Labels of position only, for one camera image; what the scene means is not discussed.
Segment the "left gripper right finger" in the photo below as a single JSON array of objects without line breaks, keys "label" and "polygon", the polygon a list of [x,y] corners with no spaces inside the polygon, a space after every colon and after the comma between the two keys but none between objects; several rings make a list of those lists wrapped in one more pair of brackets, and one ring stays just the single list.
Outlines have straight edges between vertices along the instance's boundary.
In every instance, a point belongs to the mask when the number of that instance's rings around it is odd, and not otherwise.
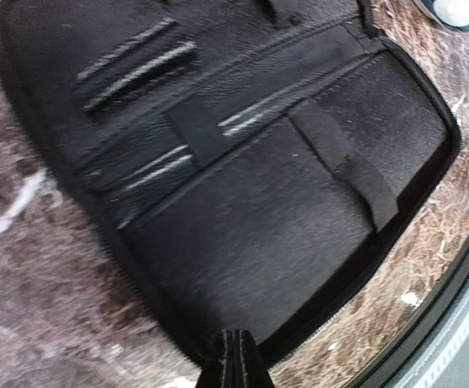
[{"label": "left gripper right finger", "polygon": [[259,348],[249,331],[239,332],[238,387],[274,388]]}]

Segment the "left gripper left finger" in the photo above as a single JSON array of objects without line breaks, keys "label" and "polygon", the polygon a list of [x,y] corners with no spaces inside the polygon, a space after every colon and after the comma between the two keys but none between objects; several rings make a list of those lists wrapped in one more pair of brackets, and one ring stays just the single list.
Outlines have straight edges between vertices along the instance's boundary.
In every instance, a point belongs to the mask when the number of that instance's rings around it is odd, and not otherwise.
[{"label": "left gripper left finger", "polygon": [[235,341],[238,338],[238,330],[223,330],[214,336],[196,388],[235,387]]}]

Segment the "black zippered tool case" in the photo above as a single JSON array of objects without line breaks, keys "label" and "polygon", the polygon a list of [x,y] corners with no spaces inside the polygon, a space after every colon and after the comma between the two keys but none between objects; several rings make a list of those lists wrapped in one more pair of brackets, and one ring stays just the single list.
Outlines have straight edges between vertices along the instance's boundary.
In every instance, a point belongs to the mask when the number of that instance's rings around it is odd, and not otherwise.
[{"label": "black zippered tool case", "polygon": [[195,362],[272,365],[371,278],[458,153],[367,1],[0,1],[27,135]]}]

